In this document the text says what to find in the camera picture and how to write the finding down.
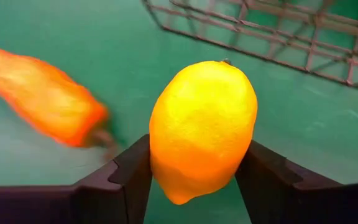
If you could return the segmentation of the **orange carrot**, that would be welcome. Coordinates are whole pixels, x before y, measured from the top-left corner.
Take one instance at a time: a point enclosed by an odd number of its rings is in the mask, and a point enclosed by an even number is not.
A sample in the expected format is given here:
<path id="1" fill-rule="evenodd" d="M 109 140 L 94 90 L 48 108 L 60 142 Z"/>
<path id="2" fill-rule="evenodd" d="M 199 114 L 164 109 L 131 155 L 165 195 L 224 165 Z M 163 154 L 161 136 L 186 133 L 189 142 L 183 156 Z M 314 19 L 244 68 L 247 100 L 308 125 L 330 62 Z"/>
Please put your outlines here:
<path id="1" fill-rule="evenodd" d="M 0 49 L 0 97 L 38 132 L 71 147 L 117 144 L 106 129 L 107 107 L 64 71 L 35 57 Z"/>

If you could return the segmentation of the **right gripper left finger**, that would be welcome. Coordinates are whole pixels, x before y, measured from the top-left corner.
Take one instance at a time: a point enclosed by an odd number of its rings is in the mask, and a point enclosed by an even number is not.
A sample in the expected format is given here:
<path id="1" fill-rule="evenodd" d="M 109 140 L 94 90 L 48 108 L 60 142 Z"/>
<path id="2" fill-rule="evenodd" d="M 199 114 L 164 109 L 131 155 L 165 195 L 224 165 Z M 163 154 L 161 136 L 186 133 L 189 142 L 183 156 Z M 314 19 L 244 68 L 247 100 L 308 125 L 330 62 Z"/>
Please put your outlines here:
<path id="1" fill-rule="evenodd" d="M 143 224 L 149 135 L 72 185 L 0 187 L 0 224 Z"/>

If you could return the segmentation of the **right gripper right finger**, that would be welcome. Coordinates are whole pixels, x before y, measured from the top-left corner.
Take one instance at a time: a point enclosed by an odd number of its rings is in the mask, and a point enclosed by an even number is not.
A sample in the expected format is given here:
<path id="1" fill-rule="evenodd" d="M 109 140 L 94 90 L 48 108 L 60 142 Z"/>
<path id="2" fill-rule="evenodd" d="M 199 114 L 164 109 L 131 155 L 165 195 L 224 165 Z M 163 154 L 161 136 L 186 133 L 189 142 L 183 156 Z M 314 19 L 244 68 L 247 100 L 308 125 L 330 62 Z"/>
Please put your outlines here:
<path id="1" fill-rule="evenodd" d="M 340 184 L 256 141 L 235 177 L 252 224 L 358 224 L 358 184 Z"/>

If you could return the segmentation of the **small yellow lemon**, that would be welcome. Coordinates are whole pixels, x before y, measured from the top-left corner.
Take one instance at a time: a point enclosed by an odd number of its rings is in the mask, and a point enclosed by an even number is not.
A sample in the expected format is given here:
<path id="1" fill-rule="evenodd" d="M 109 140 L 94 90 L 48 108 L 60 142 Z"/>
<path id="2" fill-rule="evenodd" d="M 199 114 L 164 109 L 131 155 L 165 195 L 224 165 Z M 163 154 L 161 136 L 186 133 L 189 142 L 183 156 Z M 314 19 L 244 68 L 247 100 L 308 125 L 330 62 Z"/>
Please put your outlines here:
<path id="1" fill-rule="evenodd" d="M 150 165 L 172 203 L 183 205 L 231 181 L 257 110 L 253 86 L 228 59 L 195 63 L 173 77 L 149 122 Z"/>

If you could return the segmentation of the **green table mat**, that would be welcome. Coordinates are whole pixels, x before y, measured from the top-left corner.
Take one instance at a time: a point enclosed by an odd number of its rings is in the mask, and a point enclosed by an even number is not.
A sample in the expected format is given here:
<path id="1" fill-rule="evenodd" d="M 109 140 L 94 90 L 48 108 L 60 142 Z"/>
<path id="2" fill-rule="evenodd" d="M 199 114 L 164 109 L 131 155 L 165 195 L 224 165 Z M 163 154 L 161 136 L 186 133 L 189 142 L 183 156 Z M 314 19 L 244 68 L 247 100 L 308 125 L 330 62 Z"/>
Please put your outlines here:
<path id="1" fill-rule="evenodd" d="M 358 182 L 358 90 L 161 30 L 139 0 L 0 0 L 0 48 L 66 71 L 112 111 L 121 150 L 149 130 L 155 100 L 183 67 L 229 58 L 250 79 L 254 139 L 341 183 Z M 72 184 L 104 150 L 39 135 L 0 99 L 0 184 Z M 152 183 L 145 224 L 248 224 L 233 180 L 182 206 Z"/>

